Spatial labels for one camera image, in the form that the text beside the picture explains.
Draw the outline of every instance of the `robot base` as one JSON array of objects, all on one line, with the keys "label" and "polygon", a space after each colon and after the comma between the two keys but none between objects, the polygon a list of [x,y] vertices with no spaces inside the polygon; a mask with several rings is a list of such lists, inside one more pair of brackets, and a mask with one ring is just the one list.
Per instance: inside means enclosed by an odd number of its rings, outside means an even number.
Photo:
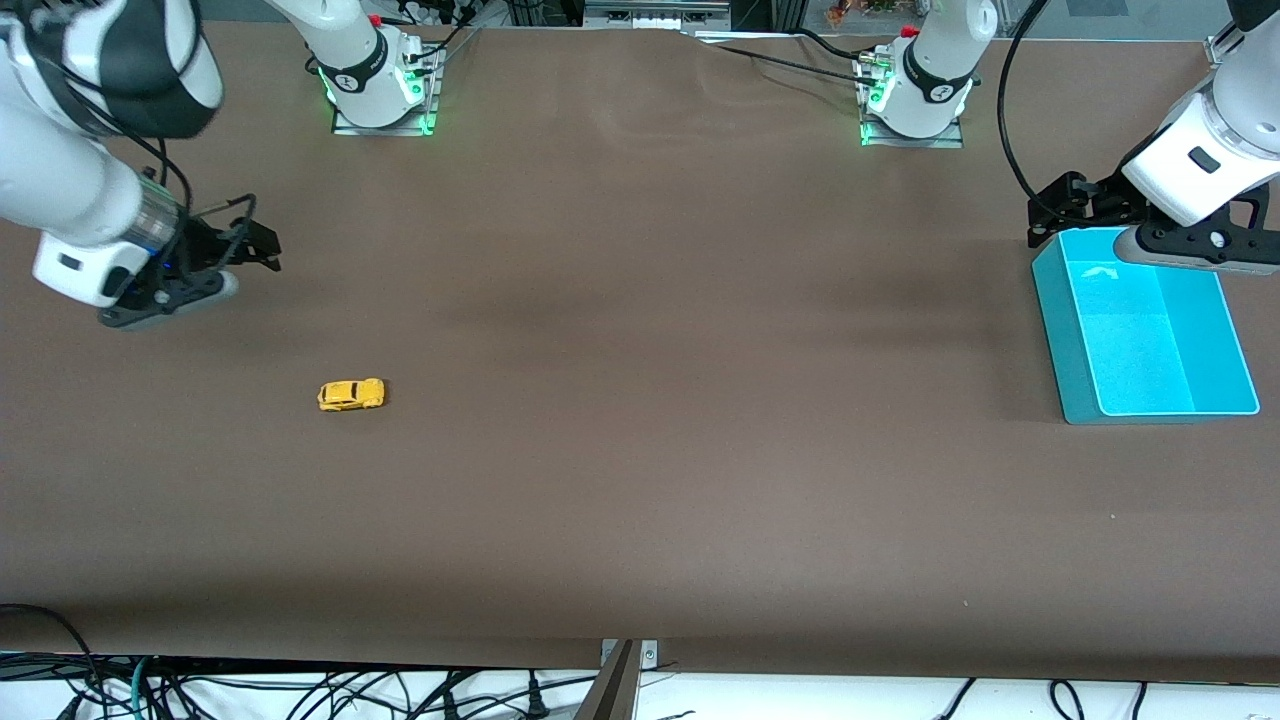
[{"label": "robot base", "polygon": [[448,50],[443,47],[434,55],[424,58],[415,65],[424,74],[421,78],[406,79],[407,91],[420,94],[422,100],[399,120],[380,128],[367,128],[353,124],[340,111],[333,108],[333,135],[421,137],[435,133],[435,117],[440,110],[440,85],[444,79],[444,58]]},{"label": "robot base", "polygon": [[937,147],[945,150],[959,150],[964,147],[964,135],[960,132],[960,122],[952,120],[942,135],[927,138],[905,137],[888,128],[884,120],[867,111],[867,106],[859,104],[863,113],[861,141],[863,145],[888,145],[892,147]]},{"label": "robot base", "polygon": [[945,150],[959,150],[964,147],[964,135],[960,132],[959,119],[951,120],[947,129],[933,137],[906,137],[890,129],[884,120],[868,109],[868,105],[872,101],[872,95],[883,92],[883,86],[887,79],[887,59],[890,56],[891,47],[888,45],[879,45],[872,53],[863,53],[863,55],[852,63],[854,76],[872,78],[878,83],[873,86],[858,86],[858,111],[861,115],[859,135],[861,137],[861,143],[864,146],[888,145],[891,147],[934,147]]},{"label": "robot base", "polygon": [[177,307],[161,305],[155,299],[124,301],[97,311],[97,320],[118,331],[141,331],[157,325],[174,315],[218,305],[239,290],[239,281],[227,270],[202,270],[192,275],[193,286],[186,291]]}]

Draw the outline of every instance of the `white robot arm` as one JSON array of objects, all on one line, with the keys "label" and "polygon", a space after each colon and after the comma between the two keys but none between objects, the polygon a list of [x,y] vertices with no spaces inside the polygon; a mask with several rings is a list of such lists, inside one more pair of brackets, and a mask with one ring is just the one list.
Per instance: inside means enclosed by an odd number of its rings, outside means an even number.
[{"label": "white robot arm", "polygon": [[[1280,0],[1231,0],[1244,40],[1174,105],[1111,177],[1066,173],[1028,202],[1037,247],[1074,227],[1126,225],[1120,258],[1271,274],[1280,233],[1262,227],[1280,177]],[[1252,209],[1247,225],[1230,205]]]},{"label": "white robot arm", "polygon": [[974,87],[974,69],[1000,28],[992,0],[934,3],[915,37],[899,37],[854,61],[878,81],[864,110],[897,135],[923,140],[947,129]]},{"label": "white robot arm", "polygon": [[[349,122],[388,126],[422,102],[404,79],[417,37],[375,27],[358,0],[268,3],[302,33]],[[251,213],[214,231],[97,141],[193,137],[212,119],[223,86],[195,0],[74,14],[19,0],[0,20],[0,217],[44,231],[37,279],[136,328],[233,295],[228,264],[279,269],[275,236]]]}]

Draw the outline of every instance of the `blue plastic bin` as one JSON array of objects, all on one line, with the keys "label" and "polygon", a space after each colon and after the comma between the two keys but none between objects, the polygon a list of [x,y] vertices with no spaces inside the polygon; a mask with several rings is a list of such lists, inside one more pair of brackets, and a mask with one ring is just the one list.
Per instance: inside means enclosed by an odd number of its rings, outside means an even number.
[{"label": "blue plastic bin", "polygon": [[1032,263],[1066,421],[1257,414],[1217,274],[1124,263],[1112,249],[1119,233],[1060,233]]}]

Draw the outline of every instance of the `yellow toy car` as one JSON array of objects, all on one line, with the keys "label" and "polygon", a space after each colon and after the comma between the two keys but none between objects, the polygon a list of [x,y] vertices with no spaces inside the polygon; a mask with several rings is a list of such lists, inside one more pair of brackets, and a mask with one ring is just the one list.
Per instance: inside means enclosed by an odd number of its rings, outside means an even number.
[{"label": "yellow toy car", "polygon": [[325,383],[316,401],[326,413],[378,407],[387,400],[387,384],[378,378]]}]

